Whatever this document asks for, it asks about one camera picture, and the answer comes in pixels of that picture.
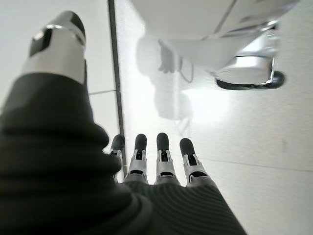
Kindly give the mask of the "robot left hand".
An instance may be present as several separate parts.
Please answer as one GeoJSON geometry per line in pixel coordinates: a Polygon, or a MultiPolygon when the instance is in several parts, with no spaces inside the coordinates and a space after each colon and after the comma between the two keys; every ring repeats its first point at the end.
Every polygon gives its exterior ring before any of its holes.
{"type": "Polygon", "coordinates": [[[0,117],[1,234],[245,234],[187,138],[179,143],[186,186],[176,178],[165,133],[156,140],[154,185],[146,178],[143,134],[124,182],[115,180],[125,139],[110,142],[93,120],[85,45],[72,11],[32,38],[0,117]]]}

